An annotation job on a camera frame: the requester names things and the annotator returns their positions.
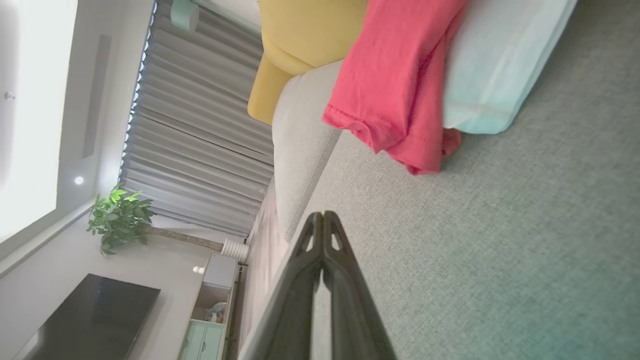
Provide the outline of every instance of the green plant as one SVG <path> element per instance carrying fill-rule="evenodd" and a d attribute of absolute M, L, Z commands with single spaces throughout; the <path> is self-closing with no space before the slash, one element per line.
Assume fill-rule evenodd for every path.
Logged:
<path fill-rule="evenodd" d="M 91 207 L 89 228 L 92 234 L 102 235 L 100 251 L 113 255 L 114 250 L 127 243 L 147 243 L 145 229 L 151 224 L 151 216 L 155 215 L 149 206 L 151 200 L 139 200 L 136 192 L 123 197 L 126 190 L 116 185 L 108 197 L 98 195 Z"/>

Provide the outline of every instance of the curtain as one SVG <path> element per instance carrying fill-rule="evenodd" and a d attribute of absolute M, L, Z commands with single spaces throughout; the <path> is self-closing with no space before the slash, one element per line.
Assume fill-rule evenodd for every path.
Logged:
<path fill-rule="evenodd" d="M 170 11 L 151 20 L 120 182 L 156 213 L 246 237 L 273 175 L 271 127 L 246 111 L 262 43 L 204 9 L 187 33 Z"/>

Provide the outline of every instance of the television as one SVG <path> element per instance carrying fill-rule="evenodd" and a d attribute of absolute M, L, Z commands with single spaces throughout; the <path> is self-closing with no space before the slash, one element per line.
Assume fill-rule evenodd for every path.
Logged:
<path fill-rule="evenodd" d="M 159 293 L 89 274 L 13 360 L 125 360 Z"/>

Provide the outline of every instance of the small white object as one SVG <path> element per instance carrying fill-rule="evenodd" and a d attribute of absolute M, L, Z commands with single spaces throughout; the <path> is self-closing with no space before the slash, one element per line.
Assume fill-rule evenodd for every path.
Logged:
<path fill-rule="evenodd" d="M 225 244 L 222 247 L 222 252 L 220 254 L 230 258 L 236 258 L 241 263 L 244 263 L 246 261 L 247 254 L 249 254 L 249 245 L 225 239 Z"/>

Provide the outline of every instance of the black plastic part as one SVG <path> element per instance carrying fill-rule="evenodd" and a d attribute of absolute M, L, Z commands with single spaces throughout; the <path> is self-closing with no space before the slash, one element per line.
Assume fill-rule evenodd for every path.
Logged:
<path fill-rule="evenodd" d="M 338 249 L 333 248 L 334 238 Z M 309 215 L 293 246 L 253 341 L 246 344 L 241 359 L 310 358 L 313 299 L 320 270 L 332 293 L 333 359 L 395 359 L 338 216 L 332 211 L 324 216 Z"/>

